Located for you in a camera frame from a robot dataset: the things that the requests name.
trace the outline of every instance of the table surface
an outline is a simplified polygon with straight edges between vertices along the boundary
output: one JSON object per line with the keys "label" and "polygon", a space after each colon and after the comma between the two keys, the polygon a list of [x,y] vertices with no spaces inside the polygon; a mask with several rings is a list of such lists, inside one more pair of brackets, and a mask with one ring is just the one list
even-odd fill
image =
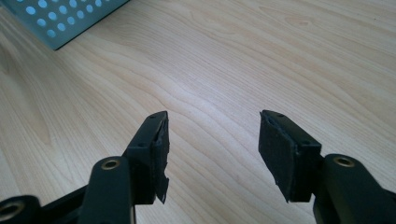
{"label": "table surface", "polygon": [[134,0],[53,51],[0,8],[0,200],[86,185],[167,110],[167,201],[139,223],[315,223],[258,152],[260,111],[396,191],[396,1]]}

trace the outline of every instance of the wooden table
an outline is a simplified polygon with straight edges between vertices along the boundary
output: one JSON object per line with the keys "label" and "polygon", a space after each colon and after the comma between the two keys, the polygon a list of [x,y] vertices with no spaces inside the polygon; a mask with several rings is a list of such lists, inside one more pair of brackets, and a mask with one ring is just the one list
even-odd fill
{"label": "wooden table", "polygon": [[0,200],[46,204],[87,184],[162,110],[168,197],[138,206],[138,223],[315,223],[262,161],[263,109],[396,191],[395,12],[394,0],[133,0],[52,51],[1,8]]}

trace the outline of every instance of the screw hole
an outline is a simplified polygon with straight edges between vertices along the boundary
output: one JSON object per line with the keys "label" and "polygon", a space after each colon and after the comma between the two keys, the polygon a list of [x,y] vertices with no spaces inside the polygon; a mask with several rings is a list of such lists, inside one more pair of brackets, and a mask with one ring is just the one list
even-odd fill
{"label": "screw hole", "polygon": [[102,163],[103,170],[112,170],[120,165],[120,162],[117,160],[109,160]]}
{"label": "screw hole", "polygon": [[354,167],[355,162],[352,160],[346,158],[346,157],[336,157],[334,158],[334,162],[337,163],[338,165],[345,166],[345,167]]}
{"label": "screw hole", "polygon": [[0,221],[6,221],[17,214],[19,214],[24,208],[22,201],[11,202],[0,207]]}

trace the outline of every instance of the perforated metal plate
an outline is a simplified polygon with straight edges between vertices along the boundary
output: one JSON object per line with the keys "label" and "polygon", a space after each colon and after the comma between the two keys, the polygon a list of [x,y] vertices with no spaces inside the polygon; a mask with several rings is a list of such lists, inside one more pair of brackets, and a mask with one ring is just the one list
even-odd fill
{"label": "perforated metal plate", "polygon": [[68,41],[128,0],[0,0],[23,25],[52,49]]}

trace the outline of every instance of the round hole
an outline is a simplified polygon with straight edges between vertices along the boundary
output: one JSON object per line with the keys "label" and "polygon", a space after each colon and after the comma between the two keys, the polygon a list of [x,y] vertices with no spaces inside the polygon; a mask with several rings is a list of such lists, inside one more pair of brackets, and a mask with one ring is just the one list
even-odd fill
{"label": "round hole", "polygon": [[44,27],[44,26],[47,25],[47,22],[44,21],[43,19],[38,19],[38,20],[37,20],[37,24],[38,24],[39,26],[41,26],[41,27]]}
{"label": "round hole", "polygon": [[354,167],[355,162],[346,157],[335,157],[334,162],[345,167]]}
{"label": "round hole", "polygon": [[55,12],[50,12],[49,13],[49,19],[52,21],[56,21],[56,19],[58,19],[58,16],[56,15]]}
{"label": "round hole", "polygon": [[47,7],[47,2],[45,0],[40,0],[38,1],[38,5],[42,8]]}
{"label": "round hole", "polygon": [[53,31],[53,30],[48,30],[47,31],[47,36],[49,36],[49,37],[55,37],[56,36],[56,33],[55,33],[55,31]]}
{"label": "round hole", "polygon": [[59,6],[59,11],[60,11],[62,14],[66,14],[66,13],[67,13],[67,8],[66,8],[65,6]]}
{"label": "round hole", "polygon": [[120,165],[120,161],[118,160],[108,160],[102,163],[103,170],[112,170]]}
{"label": "round hole", "polygon": [[93,7],[91,6],[91,5],[87,5],[87,11],[89,12],[89,13],[91,13],[91,12],[93,12]]}
{"label": "round hole", "polygon": [[81,10],[79,10],[79,11],[77,12],[77,17],[79,17],[80,19],[83,19],[83,18],[84,18],[84,12],[81,11]]}
{"label": "round hole", "polygon": [[67,22],[68,22],[70,25],[74,25],[74,24],[76,23],[76,21],[75,21],[75,19],[74,19],[73,17],[68,17],[68,18],[67,18]]}
{"label": "round hole", "polygon": [[96,1],[95,1],[95,5],[96,5],[97,7],[101,7],[101,6],[102,6],[102,0],[96,0]]}
{"label": "round hole", "polygon": [[0,221],[6,221],[15,217],[23,208],[24,203],[22,201],[6,203],[0,207]]}
{"label": "round hole", "polygon": [[63,23],[59,23],[59,24],[58,24],[58,29],[59,29],[60,31],[64,31],[64,30],[66,29],[66,27],[64,26]]}
{"label": "round hole", "polygon": [[77,7],[77,1],[76,0],[70,0],[69,1],[70,7]]}
{"label": "round hole", "polygon": [[35,8],[33,8],[33,7],[27,7],[27,8],[26,8],[26,12],[27,12],[29,15],[35,15]]}

